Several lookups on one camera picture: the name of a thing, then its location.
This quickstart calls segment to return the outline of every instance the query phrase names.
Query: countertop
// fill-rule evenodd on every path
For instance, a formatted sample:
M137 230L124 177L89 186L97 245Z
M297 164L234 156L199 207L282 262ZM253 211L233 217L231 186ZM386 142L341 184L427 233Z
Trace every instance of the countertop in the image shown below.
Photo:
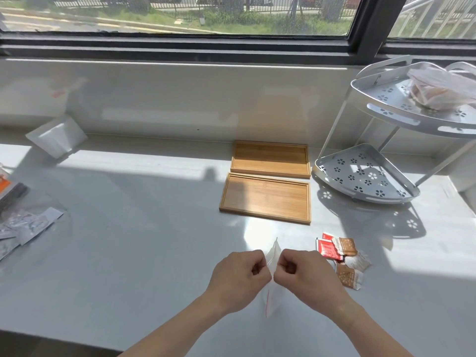
M310 160L318 150L310 149ZM313 250L323 231L372 260L349 291L415 356L473 356L476 223L448 176L412 203L353 202L317 180L310 226L220 213L232 144L91 136L59 162L24 136L0 162L65 215L0 262L0 329L124 350L201 294L230 252ZM430 158L391 155L415 181ZM327 318L286 292L265 318L258 296L200 337L189 356L357 356Z

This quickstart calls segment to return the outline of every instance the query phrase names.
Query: dark floor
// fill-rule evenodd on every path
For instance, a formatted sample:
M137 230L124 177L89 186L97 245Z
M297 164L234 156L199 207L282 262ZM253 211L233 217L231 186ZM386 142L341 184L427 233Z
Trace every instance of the dark floor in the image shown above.
M116 357L119 352L0 331L2 357Z

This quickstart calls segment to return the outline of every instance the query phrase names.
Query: rectangular wooden board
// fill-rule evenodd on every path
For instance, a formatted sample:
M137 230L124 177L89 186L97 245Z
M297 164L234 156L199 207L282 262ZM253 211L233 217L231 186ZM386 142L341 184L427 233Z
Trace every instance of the rectangular wooden board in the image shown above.
M228 173L220 211L311 224L309 183Z
M311 178L307 145L300 144L237 140L230 169L234 173Z

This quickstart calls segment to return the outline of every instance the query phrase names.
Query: forearm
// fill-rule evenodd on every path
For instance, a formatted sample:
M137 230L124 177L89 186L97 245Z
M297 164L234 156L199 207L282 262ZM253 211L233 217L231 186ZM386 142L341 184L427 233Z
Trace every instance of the forearm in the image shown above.
M223 317L206 294L122 353L121 357L183 357Z
M413 357L356 302L345 306L343 312L346 316L337 318L335 322L361 357Z

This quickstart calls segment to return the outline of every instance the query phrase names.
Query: black window frame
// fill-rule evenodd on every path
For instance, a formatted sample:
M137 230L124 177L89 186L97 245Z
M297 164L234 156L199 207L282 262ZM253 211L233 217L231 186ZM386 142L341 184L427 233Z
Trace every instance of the black window frame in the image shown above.
M0 56L285 65L368 65L411 54L476 61L476 40L389 39L406 0L361 0L347 36L1 31Z

